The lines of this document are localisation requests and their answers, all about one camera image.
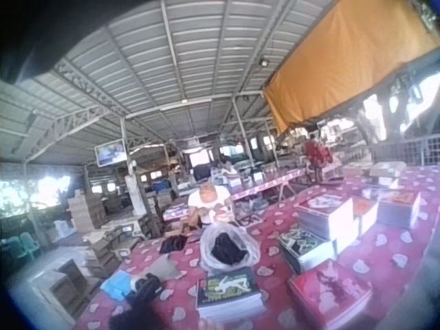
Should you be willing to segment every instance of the red book cover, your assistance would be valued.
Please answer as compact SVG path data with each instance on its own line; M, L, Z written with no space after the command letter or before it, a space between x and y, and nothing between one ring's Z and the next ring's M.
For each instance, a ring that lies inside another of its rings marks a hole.
M337 194L323 193L300 203L299 208L310 213L317 212L324 215L331 215L341 205L350 200L350 198L351 197L338 196Z
M376 201L353 196L353 214L355 217L363 217L377 204Z
M323 326L348 315L372 291L352 271L331 259L289 280L289 286Z
M362 190L362 194L364 196L366 196L365 194L367 194L369 195L369 199L380 201L381 203L413 206L420 192L414 190L397 190L369 186L368 188L364 188Z

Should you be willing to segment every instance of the table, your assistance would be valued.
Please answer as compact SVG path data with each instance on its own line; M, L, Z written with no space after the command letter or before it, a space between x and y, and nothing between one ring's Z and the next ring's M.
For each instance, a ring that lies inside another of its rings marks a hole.
M332 164L327 165L323 168L323 173L328 173L330 171L334 171L339 168L341 163L339 161L334 161ZM251 181L250 184L241 186L236 186L233 188L228 188L231 193L231 198L233 201L240 200L242 198L248 197L250 195L254 195L260 193L264 190L274 188L280 186L280 192L278 196L278 200L281 200L280 196L283 194L283 188L286 186L288 189L295 194L295 192L290 188L287 184L290 180L295 179L297 177L301 177L305 174L304 168L299 168L296 170L278 170L276 173L268 173L266 174L266 178L263 181L254 182ZM179 201L179 204L176 206L171 206L168 210L166 210L163 214L163 218L165 222L173 222L179 221L182 218L186 218L188 216L188 200Z
M437 227L440 202L440 167L409 168L401 176L401 185L420 190L422 201L419 218L412 230L374 225L338 257L338 262L357 272L370 282L374 294L364 316L379 322L407 289L419 269L421 259ZM337 187L350 194L359 189L365 178L350 177ZM276 241L277 234L288 231L296 222L295 207L309 196L328 191L314 186L281 203L270 206L263 215L265 221L248 228L248 232L261 242L261 260L252 269L260 287L267 312L252 320L242 320L227 329L309 329L298 306L292 302L285 281L292 275L284 262ZM131 274L141 272L159 256L161 240L141 243L133 251L133 258L121 264L120 269ZM195 310L195 283L206 272L198 266L199 245L191 243L183 251L173 252L170 258L185 275L179 280L167 281L165 293L156 298L155 308L163 320L176 330L197 329L199 314ZM78 319L75 329L107 329L112 314L128 308L125 302L110 299L100 291Z

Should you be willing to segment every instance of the television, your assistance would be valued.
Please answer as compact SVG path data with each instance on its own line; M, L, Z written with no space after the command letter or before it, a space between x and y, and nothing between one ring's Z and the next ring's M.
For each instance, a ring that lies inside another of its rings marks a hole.
M116 140L95 146L96 163L99 167L108 166L127 160L124 141Z

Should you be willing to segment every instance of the metal column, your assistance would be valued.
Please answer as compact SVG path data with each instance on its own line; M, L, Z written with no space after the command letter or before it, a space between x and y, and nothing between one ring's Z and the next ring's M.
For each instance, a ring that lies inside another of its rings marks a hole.
M236 119L239 122L241 134L243 135L243 139L245 140L245 147L246 147L247 156L249 157L251 166L254 167L254 165L255 165L254 158L252 157L252 153L250 151L248 137L246 136L245 127L243 126L243 122L241 121L239 108L237 108L237 103L235 102L235 97L233 96L231 98L231 100L232 100L232 106L234 107L234 110L235 110Z
M29 218L32 222L32 225L34 225L35 233L38 237L38 240L40 241L41 246L47 246L48 242L46 239L46 236L44 235L44 232L40 229L39 221L35 217L34 209L32 208L32 203L30 202L30 189L29 189L29 179L28 179L28 167L26 163L23 163L23 176L25 179L25 190L26 190L26 203L29 207Z
M91 193L91 186L89 180L89 170L87 170L87 165L84 165L84 182L85 182L85 190L87 194Z
M280 163L278 162L278 156L276 155L275 143L272 141L272 136L270 134L269 126L267 125L267 121L264 121L264 127L266 128L267 136L269 137L270 145L272 146L272 152L274 153L275 165L277 168L280 168Z
M170 167L170 165L171 165L170 156L168 155L168 150L166 149L166 144L164 144L164 152L165 152L165 157L166 157L166 165L168 165L168 167Z
M122 140L124 141L125 150L126 150L126 165L127 165L127 168L129 169L129 174L132 175L133 174L133 165L131 164L131 157L130 157L130 153L128 150L129 143L127 140L127 129L125 128L125 118L121 117L120 121L121 121Z

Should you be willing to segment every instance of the yellow tarp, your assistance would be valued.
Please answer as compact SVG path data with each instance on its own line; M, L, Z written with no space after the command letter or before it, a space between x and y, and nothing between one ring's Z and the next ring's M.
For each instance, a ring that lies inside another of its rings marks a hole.
M278 131L350 100L438 46L407 0L339 0L264 90Z

